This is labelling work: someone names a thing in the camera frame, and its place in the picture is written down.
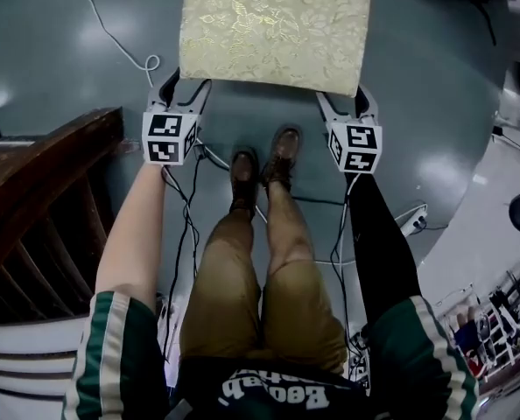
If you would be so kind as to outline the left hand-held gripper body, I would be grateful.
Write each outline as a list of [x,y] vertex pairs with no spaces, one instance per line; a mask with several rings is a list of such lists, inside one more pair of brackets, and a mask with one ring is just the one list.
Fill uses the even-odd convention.
[[168,108],[166,104],[153,102],[151,97],[142,121],[144,161],[154,165],[183,165],[197,140],[201,114],[182,113],[178,103]]

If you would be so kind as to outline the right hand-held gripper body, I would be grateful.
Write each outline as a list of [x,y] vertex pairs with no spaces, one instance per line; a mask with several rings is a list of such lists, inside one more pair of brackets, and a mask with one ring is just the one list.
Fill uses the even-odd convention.
[[383,128],[374,114],[327,116],[327,147],[342,173],[373,174],[383,152]]

